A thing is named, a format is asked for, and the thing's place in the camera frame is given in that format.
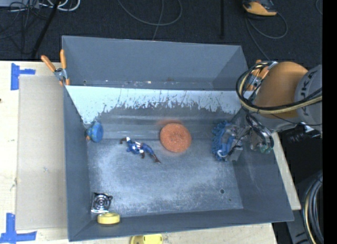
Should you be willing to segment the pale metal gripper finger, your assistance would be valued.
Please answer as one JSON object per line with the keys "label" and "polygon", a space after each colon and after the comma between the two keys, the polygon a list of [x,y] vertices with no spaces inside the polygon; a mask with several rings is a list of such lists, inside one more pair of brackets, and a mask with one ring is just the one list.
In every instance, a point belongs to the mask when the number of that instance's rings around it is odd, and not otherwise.
{"label": "pale metal gripper finger", "polygon": [[242,146],[234,146],[232,150],[230,151],[227,160],[228,161],[237,161],[239,159],[240,154],[243,151]]}
{"label": "pale metal gripper finger", "polygon": [[237,126],[228,126],[224,131],[224,141],[228,141],[230,138],[236,139],[238,133]]}

